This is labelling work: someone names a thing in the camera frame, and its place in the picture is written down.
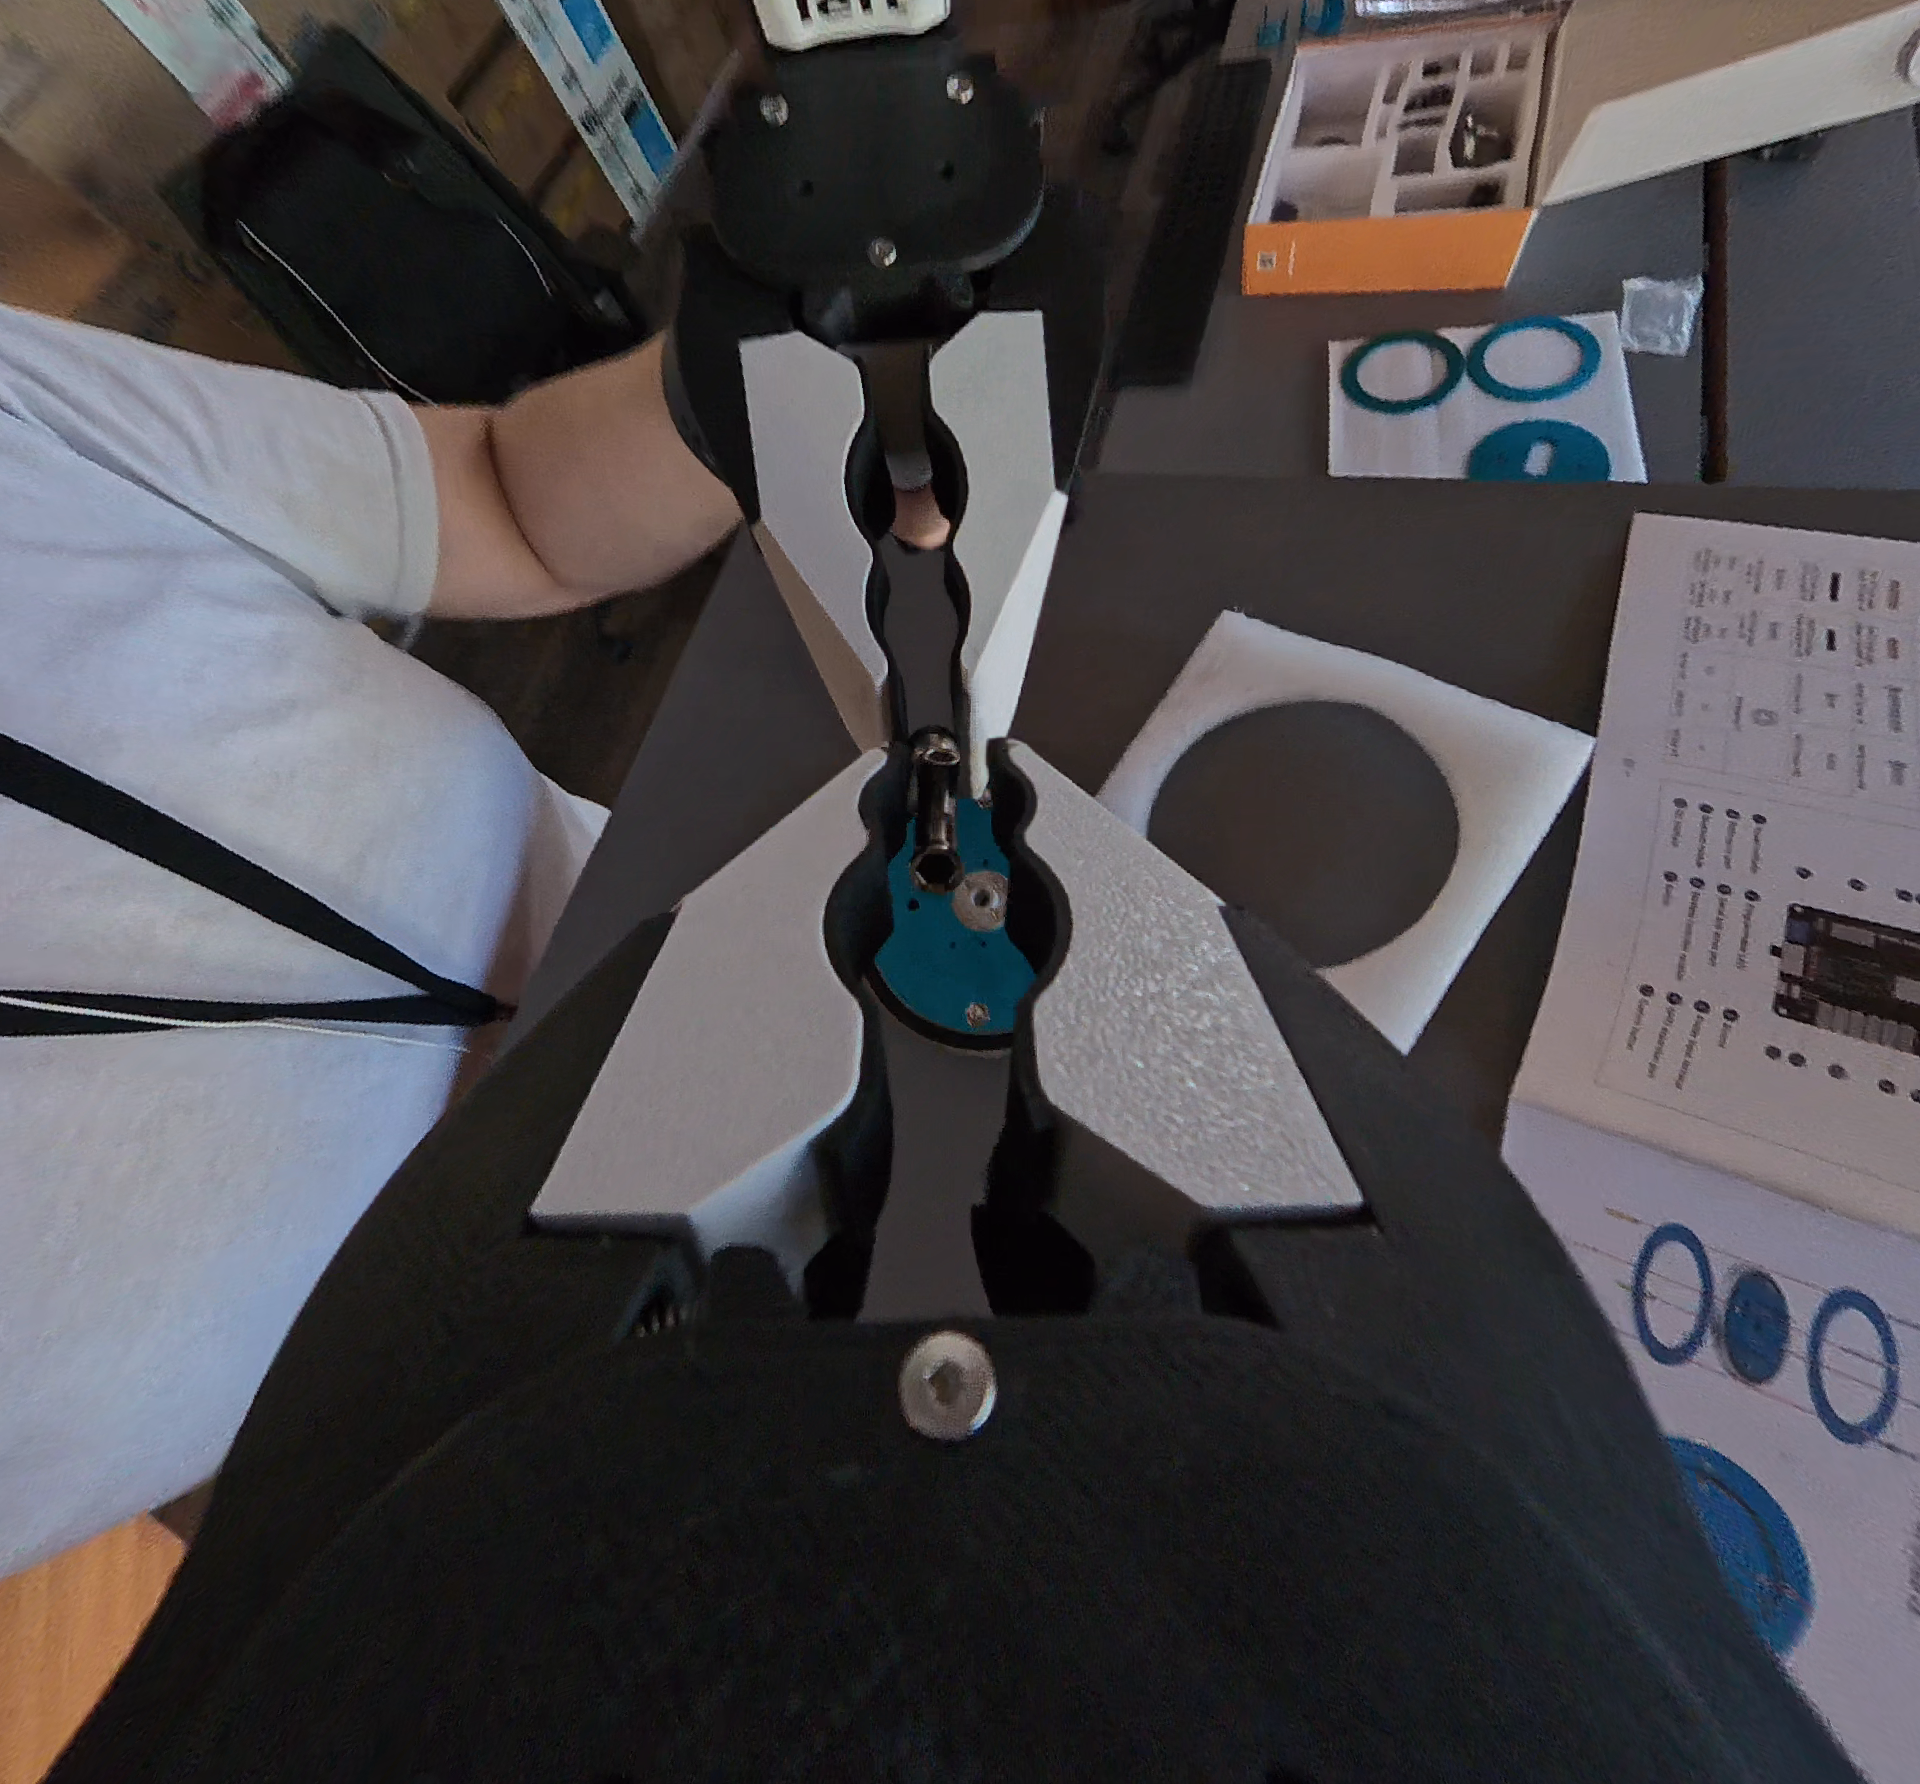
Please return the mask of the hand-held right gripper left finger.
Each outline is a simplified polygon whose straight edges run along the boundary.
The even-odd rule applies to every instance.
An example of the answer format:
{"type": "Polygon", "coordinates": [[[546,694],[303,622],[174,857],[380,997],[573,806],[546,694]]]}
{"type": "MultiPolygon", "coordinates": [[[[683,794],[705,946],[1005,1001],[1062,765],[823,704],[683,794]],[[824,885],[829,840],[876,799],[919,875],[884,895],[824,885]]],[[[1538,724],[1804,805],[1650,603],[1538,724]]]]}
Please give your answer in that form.
{"type": "Polygon", "coordinates": [[[889,1183],[868,1018],[830,955],[829,911],[870,846],[880,747],[694,888],[639,986],[531,1206],[560,1232],[678,1235],[708,1258],[757,1246],[810,1265],[873,1249],[889,1183]]]}

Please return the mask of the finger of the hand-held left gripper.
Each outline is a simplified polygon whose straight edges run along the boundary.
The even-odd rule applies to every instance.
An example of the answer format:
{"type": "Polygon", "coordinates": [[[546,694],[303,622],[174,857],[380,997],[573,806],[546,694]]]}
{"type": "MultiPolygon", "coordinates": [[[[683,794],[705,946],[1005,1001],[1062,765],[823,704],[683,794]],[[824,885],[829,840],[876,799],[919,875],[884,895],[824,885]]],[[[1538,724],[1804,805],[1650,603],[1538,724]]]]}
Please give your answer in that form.
{"type": "Polygon", "coordinates": [[[930,419],[958,450],[965,508],[950,545],[904,557],[910,728],[938,716],[970,768],[1017,716],[1059,552],[1044,317],[987,310],[928,362],[930,419]]]}
{"type": "Polygon", "coordinates": [[[880,632],[895,494],[852,356],[786,331],[740,345],[754,540],[859,752],[901,735],[880,632]]]}

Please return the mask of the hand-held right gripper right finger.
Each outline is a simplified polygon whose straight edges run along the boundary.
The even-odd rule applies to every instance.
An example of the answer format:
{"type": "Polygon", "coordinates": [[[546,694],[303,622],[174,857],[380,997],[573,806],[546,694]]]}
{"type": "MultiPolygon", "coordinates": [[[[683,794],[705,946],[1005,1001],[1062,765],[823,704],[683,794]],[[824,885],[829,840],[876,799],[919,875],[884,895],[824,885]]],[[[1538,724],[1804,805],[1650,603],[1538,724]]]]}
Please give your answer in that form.
{"type": "Polygon", "coordinates": [[[1360,1212],[1214,893],[1029,744],[1021,876],[1053,957],[1022,1010],[1012,1162],[1042,1212],[1360,1212]]]}

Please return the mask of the blue disc with black rim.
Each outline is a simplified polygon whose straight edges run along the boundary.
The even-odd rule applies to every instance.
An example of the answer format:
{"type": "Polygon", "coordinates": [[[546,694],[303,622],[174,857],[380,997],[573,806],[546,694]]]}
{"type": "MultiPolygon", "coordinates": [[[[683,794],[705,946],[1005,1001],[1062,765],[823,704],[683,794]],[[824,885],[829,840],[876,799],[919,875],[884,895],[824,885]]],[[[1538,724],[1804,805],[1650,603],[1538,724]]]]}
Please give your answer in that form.
{"type": "Polygon", "coordinates": [[[1006,1053],[1037,966],[1008,932],[1012,867],[990,806],[965,797],[958,846],[967,863],[950,895],[921,891],[908,872],[913,828],[887,865],[891,931],[875,960],[883,1004],[927,1038],[965,1053],[1006,1053]],[[967,1004],[996,1012],[994,1028],[967,1024],[967,1004]]]}

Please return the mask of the metal cross socket wrench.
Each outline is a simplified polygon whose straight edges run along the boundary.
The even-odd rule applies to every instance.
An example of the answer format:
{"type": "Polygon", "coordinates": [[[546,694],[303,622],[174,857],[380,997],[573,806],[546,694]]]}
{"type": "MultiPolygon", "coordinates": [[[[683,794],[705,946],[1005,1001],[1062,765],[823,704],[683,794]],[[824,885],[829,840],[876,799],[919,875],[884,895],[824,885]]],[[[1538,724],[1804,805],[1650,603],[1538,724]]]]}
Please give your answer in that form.
{"type": "Polygon", "coordinates": [[[958,811],[967,794],[967,756],[958,741],[943,727],[924,727],[910,741],[914,823],[908,872],[921,893],[947,899],[965,881],[958,811]]]}

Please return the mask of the black keyboard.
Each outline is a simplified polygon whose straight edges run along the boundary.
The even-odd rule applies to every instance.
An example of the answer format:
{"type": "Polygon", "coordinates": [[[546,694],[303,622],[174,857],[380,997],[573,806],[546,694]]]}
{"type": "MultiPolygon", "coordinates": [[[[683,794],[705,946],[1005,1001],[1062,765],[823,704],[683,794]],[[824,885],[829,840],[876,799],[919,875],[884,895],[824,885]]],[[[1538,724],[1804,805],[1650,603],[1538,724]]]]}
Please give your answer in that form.
{"type": "Polygon", "coordinates": [[[1116,391],[1192,381],[1272,71],[1265,55],[1212,60],[1188,89],[1164,170],[1162,202],[1116,341],[1116,391]]]}

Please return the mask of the white foam sheet with hole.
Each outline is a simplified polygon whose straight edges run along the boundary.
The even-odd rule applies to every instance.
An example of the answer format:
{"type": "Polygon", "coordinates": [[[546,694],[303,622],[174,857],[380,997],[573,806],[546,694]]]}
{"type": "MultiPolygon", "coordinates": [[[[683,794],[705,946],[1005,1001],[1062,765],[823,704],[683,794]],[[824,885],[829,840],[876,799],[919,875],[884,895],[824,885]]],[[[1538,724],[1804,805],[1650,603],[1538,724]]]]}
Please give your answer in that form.
{"type": "Polygon", "coordinates": [[[1410,1053],[1587,772],[1595,741],[1401,663],[1226,610],[1121,755],[1099,800],[1147,835],[1176,767],[1245,716],[1364,712],[1397,728],[1452,805],[1455,846],[1429,902],[1319,972],[1410,1053]]]}

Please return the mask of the orange and white kit box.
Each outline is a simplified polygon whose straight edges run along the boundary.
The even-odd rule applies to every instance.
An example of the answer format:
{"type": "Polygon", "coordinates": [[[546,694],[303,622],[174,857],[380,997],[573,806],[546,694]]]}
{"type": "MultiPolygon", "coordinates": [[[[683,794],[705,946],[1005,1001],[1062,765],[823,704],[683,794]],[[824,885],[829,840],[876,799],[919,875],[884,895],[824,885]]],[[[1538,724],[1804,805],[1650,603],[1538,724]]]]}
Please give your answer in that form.
{"type": "Polygon", "coordinates": [[[1505,286],[1554,206],[1917,102],[1918,0],[1563,0],[1300,37],[1247,295],[1505,286]]]}

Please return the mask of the black bag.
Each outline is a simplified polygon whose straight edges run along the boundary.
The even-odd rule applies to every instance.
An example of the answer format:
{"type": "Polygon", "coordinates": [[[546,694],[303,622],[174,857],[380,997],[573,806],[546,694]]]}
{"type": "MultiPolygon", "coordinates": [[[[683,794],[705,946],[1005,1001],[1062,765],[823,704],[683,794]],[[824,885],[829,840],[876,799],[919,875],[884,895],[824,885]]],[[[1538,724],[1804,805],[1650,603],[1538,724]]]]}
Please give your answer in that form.
{"type": "Polygon", "coordinates": [[[340,24],[165,199],[301,364],[340,388],[492,406],[644,339],[622,279],[340,24]]]}

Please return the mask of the person's white t-shirt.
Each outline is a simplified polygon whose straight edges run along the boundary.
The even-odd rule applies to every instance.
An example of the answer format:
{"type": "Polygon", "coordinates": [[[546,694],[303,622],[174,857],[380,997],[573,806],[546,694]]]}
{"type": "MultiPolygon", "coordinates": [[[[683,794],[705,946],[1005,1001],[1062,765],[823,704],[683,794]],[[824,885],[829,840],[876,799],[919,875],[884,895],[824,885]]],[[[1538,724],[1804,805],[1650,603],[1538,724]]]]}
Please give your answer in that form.
{"type": "Polygon", "coordinates": [[[512,1001],[606,813],[384,642],[438,508],[397,396],[4,309],[4,1576],[207,1483],[463,1072],[330,929],[12,794],[55,765],[512,1001]]]}

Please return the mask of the blue round plate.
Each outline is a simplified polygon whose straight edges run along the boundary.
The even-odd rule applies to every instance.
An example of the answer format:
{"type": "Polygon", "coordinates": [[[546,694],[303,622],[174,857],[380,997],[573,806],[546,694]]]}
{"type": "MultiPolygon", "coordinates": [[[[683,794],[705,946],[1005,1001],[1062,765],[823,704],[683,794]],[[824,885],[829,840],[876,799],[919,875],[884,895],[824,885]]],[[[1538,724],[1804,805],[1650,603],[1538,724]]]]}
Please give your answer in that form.
{"type": "Polygon", "coordinates": [[[1613,454],[1593,431],[1563,419],[1523,419],[1482,436],[1464,478],[1494,482],[1606,482],[1613,454]]]}

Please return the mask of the white foam tray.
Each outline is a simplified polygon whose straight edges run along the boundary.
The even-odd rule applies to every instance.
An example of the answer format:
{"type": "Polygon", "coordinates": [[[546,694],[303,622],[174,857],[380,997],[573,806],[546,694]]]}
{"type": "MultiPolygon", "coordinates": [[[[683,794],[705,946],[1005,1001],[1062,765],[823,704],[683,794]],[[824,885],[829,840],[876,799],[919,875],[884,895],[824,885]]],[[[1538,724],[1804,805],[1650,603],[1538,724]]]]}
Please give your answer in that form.
{"type": "Polygon", "coordinates": [[[1327,348],[1331,477],[1471,480],[1476,442],[1521,421],[1588,429],[1610,452],[1610,482],[1649,478],[1610,312],[1408,326],[1327,348]]]}

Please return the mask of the instruction sheet with circuit board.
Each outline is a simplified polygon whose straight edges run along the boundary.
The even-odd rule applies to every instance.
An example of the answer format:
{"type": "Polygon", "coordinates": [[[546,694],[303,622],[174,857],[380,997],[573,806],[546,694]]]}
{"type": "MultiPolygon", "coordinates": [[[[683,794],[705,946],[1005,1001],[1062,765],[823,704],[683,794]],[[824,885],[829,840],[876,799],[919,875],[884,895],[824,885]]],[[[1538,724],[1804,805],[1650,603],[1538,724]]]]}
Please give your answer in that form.
{"type": "Polygon", "coordinates": [[[1918,551],[1635,519],[1514,1099],[1917,1235],[1918,551]]]}

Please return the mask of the small clear bag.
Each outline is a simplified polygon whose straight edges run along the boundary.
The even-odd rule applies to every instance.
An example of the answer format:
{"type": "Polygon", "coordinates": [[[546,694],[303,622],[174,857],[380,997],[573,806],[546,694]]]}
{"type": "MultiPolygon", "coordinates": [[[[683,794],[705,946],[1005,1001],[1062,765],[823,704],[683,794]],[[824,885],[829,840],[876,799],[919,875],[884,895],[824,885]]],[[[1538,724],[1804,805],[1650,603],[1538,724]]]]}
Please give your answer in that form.
{"type": "Polygon", "coordinates": [[[1674,361],[1691,356],[1706,291],[1708,282],[1702,275],[1624,279],[1616,321],[1623,351],[1674,361]]]}

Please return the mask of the instruction sheet with blue drawings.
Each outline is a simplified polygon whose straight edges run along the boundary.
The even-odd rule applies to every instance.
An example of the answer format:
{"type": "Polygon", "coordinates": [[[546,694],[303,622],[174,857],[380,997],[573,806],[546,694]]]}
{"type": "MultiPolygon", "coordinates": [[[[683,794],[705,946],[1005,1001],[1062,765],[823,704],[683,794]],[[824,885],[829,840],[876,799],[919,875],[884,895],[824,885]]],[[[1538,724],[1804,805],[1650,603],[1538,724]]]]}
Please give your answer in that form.
{"type": "Polygon", "coordinates": [[[1502,1154],[1742,1614],[1867,1778],[1917,1781],[1917,1243],[1526,1104],[1502,1154]]]}

